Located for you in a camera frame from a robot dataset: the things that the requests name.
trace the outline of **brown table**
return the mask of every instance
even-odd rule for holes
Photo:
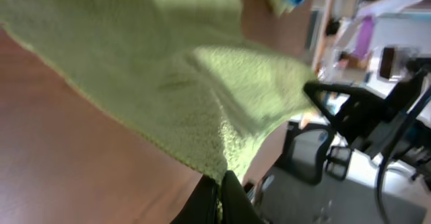
[[[277,20],[265,0],[244,0],[244,33],[299,55],[309,7]],[[266,140],[247,179],[265,174],[284,133],[281,126]],[[0,30],[0,223],[168,223],[200,177],[105,116]]]

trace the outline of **gray floor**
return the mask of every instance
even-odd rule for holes
[[[381,224],[374,190],[324,176],[318,186],[308,186],[272,167],[275,179],[263,197],[262,213],[273,224]],[[423,223],[426,209],[400,198],[384,195],[392,224]]]

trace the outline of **green cloth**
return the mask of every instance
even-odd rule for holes
[[[0,0],[0,20],[24,48],[218,182],[227,169],[242,179],[265,137],[310,108],[302,86],[314,79],[247,41],[240,15],[240,0]]]

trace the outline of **brown object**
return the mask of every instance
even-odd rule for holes
[[[244,0],[244,33],[300,54],[309,8],[277,20],[265,0]],[[268,137],[246,179],[265,174],[285,132],[283,125]],[[200,177],[101,113],[0,30],[0,223],[169,223]]]

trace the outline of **purple object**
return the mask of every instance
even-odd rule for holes
[[[356,41],[355,51],[353,55],[358,57],[360,60],[365,59],[370,48],[372,33],[374,31],[374,20],[371,15],[367,15],[362,20],[361,29],[358,34]]]

